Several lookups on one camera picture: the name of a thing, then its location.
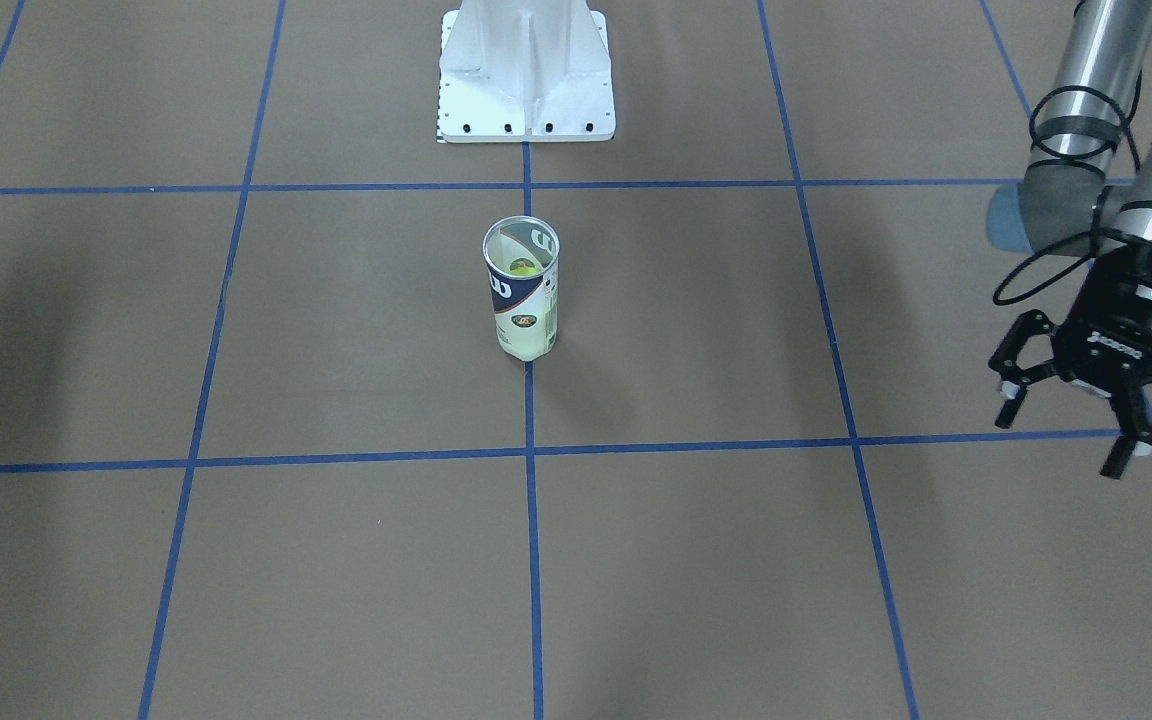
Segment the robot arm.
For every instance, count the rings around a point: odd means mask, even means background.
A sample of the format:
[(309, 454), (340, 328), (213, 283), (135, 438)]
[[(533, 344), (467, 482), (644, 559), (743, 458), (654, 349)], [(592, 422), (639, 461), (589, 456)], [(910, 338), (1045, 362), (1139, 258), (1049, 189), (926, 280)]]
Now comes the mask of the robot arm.
[(987, 234), (1024, 266), (1069, 256), (1087, 275), (1061, 323), (1032, 309), (990, 357), (1009, 429), (1028, 391), (1056, 378), (1102, 397), (1117, 438), (1102, 477), (1152, 450), (1152, 143), (1132, 132), (1152, 1), (1079, 1), (1053, 88), (1030, 114), (1020, 182), (996, 188)]

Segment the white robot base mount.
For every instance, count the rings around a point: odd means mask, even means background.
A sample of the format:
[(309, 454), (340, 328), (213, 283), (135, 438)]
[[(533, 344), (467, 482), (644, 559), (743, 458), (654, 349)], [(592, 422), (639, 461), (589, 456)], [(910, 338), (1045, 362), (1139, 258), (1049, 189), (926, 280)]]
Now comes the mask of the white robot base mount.
[(435, 141), (616, 135), (608, 22), (585, 1), (462, 1), (440, 31)]

